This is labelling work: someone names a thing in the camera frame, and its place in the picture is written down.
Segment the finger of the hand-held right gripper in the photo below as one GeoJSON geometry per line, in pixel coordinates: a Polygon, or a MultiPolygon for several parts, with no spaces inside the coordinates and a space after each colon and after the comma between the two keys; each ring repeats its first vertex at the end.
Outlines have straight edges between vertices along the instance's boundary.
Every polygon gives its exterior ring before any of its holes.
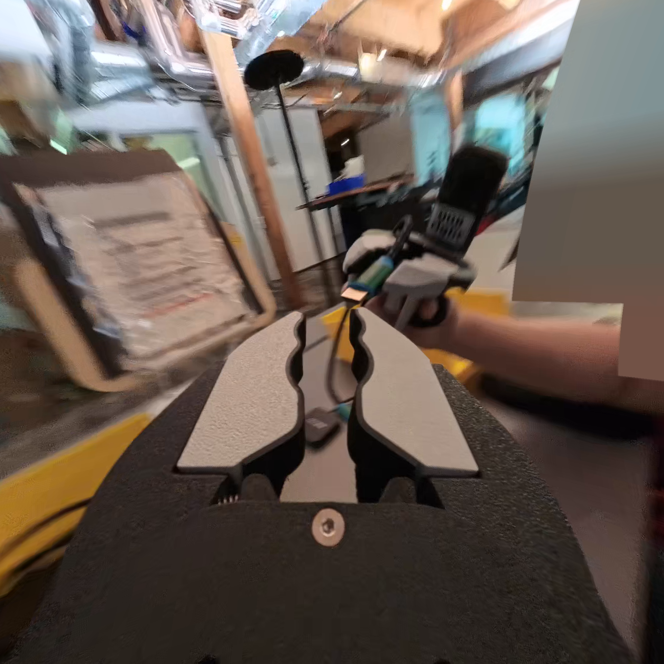
{"type": "Polygon", "coordinates": [[[448,287],[469,288],[476,280],[476,267],[455,264],[431,253],[403,260],[382,286],[386,307],[403,307],[436,299],[448,287]]]}
{"type": "Polygon", "coordinates": [[[346,251],[342,270],[346,280],[354,280],[385,255],[394,245],[396,237],[387,230],[364,232],[346,251]]]}

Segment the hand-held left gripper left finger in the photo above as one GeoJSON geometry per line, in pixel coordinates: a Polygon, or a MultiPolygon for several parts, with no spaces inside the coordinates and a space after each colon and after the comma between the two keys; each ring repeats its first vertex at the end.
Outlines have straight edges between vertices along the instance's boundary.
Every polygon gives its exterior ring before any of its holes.
{"type": "Polygon", "coordinates": [[[303,428],[306,319],[294,311],[232,351],[177,462],[183,473],[240,475],[303,428]]]}

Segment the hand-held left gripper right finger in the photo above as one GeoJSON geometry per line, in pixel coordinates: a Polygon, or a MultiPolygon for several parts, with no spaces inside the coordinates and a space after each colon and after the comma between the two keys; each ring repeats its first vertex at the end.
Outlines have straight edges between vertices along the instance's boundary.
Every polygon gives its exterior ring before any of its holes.
{"type": "Polygon", "coordinates": [[[419,477],[476,477],[477,461],[427,356],[368,309],[351,310],[349,336],[361,430],[419,477]]]}

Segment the braided hdmi cable green plugs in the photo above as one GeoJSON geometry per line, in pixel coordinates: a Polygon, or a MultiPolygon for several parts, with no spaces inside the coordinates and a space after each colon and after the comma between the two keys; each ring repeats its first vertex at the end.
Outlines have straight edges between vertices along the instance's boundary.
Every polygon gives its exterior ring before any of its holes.
{"type": "Polygon", "coordinates": [[[342,300],[344,309],[341,321],[336,329],[336,334],[331,348],[328,365],[325,371],[325,389],[333,401],[335,408],[333,413],[340,422],[348,422],[354,397],[341,399],[336,394],[334,386],[335,360],[339,343],[343,333],[345,322],[353,308],[360,307],[367,300],[372,299],[381,290],[389,275],[394,272],[395,263],[398,261],[398,255],[402,252],[404,245],[410,237],[413,227],[411,215],[405,215],[393,228],[394,241],[384,253],[375,258],[370,264],[360,272],[359,276],[351,278],[349,285],[342,291],[342,300]]]}

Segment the yellow plastic bin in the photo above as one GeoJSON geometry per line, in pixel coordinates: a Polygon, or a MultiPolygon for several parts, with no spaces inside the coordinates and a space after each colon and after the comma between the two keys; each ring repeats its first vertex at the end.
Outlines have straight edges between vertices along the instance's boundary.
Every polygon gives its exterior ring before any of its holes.
{"type": "MultiPolygon", "coordinates": [[[[468,292],[462,292],[460,288],[455,288],[446,295],[451,301],[455,302],[460,310],[478,312],[488,316],[509,315],[510,296],[505,290],[472,288],[468,292]]],[[[321,322],[331,339],[336,336],[343,314],[344,307],[339,305],[321,316],[321,322]]],[[[345,321],[342,328],[341,338],[336,350],[336,360],[350,367],[354,351],[349,338],[349,322],[345,321]]],[[[454,354],[436,349],[425,349],[423,353],[431,364],[442,365],[459,382],[466,383],[477,373],[472,362],[454,354]]]]}
{"type": "Polygon", "coordinates": [[[1,481],[1,597],[62,556],[105,477],[151,421],[135,414],[1,481]]]}

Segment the small black hdmi adapter box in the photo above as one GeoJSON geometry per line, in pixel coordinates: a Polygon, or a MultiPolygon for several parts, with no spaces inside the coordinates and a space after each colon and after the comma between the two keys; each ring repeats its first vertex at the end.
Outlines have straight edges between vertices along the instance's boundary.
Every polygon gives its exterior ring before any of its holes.
{"type": "Polygon", "coordinates": [[[304,425],[306,446],[319,450],[338,433],[341,420],[336,410],[314,408],[306,413],[304,425]]]}

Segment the person's right forearm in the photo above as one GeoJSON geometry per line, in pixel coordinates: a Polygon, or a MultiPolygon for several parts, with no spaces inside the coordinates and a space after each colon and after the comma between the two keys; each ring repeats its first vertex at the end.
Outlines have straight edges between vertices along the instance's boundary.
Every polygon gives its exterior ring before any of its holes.
{"type": "Polygon", "coordinates": [[[618,372],[620,326],[452,310],[445,350],[517,386],[561,399],[663,415],[663,382],[618,372]]]}

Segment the person's right hand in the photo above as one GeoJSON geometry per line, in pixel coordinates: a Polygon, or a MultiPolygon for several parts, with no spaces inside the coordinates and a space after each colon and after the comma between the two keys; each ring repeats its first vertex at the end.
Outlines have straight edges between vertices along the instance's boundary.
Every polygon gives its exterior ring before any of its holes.
{"type": "Polygon", "coordinates": [[[420,348],[452,351],[452,339],[458,321],[458,311],[450,300],[429,299],[419,303],[414,318],[436,322],[426,327],[408,326],[401,330],[406,338],[420,348]]]}

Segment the wooden side table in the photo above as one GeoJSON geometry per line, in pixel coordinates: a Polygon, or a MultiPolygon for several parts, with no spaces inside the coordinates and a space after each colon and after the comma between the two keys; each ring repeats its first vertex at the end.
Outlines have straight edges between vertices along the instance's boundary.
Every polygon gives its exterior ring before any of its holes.
{"type": "Polygon", "coordinates": [[[328,229],[333,244],[333,256],[340,256],[346,250],[343,235],[343,225],[340,213],[334,216],[332,210],[340,209],[343,206],[352,206],[361,208],[367,205],[383,204],[396,195],[405,194],[414,184],[414,175],[406,174],[400,177],[387,178],[354,188],[348,191],[337,193],[335,195],[323,195],[314,198],[308,203],[303,203],[295,207],[297,211],[308,211],[314,214],[319,211],[325,212],[325,218],[328,221],[328,229]]]}

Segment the wooden beam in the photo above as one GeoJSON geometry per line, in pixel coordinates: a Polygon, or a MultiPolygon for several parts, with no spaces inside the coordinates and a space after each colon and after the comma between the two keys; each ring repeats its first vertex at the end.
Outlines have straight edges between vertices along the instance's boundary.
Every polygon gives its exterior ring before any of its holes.
{"type": "Polygon", "coordinates": [[[266,226],[266,235],[281,278],[285,303],[290,309],[299,310],[305,301],[289,259],[278,201],[271,185],[250,99],[234,55],[231,37],[203,29],[199,29],[199,32],[211,62],[216,85],[227,109],[240,160],[266,226]]]}

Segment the laminated instruction sheet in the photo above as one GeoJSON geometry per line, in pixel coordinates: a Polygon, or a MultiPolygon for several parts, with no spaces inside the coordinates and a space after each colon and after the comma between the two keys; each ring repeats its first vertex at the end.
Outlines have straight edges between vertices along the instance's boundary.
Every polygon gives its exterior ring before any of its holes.
{"type": "Polygon", "coordinates": [[[187,176],[12,189],[43,265],[113,370],[154,369],[256,317],[187,176]]]}

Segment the black round-base pole stand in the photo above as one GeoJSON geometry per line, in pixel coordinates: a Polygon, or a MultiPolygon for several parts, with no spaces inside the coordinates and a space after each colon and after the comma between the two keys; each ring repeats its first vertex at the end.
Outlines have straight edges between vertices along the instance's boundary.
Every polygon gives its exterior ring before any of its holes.
{"type": "Polygon", "coordinates": [[[282,86],[286,83],[293,82],[294,80],[298,79],[302,75],[303,69],[304,60],[299,54],[287,49],[275,50],[255,57],[246,66],[244,80],[246,86],[251,87],[253,90],[259,92],[273,90],[278,98],[279,109],[284,122],[284,127],[286,129],[287,142],[292,154],[292,159],[294,161],[299,186],[302,191],[305,211],[307,212],[309,218],[313,243],[317,257],[320,260],[321,279],[325,291],[326,304],[328,307],[332,307],[332,305],[335,304],[333,284],[329,276],[328,267],[325,263],[326,259],[323,253],[317,224],[314,219],[313,212],[309,207],[309,187],[305,180],[292,124],[289,120],[286,103],[282,93],[282,86]]]}

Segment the silver ventilation ducts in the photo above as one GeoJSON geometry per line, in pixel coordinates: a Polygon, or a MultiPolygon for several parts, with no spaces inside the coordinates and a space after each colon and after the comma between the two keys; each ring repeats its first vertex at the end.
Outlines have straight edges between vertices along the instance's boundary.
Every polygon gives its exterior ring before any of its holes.
{"type": "MultiPolygon", "coordinates": [[[[38,59],[65,108],[91,108],[157,86],[174,95],[212,99],[215,69],[203,54],[186,49],[178,21],[165,1],[117,1],[126,42],[97,38],[92,1],[26,1],[46,43],[38,59]]],[[[241,76],[250,63],[282,36],[294,36],[324,1],[185,1],[204,37],[236,40],[241,76]]]]}

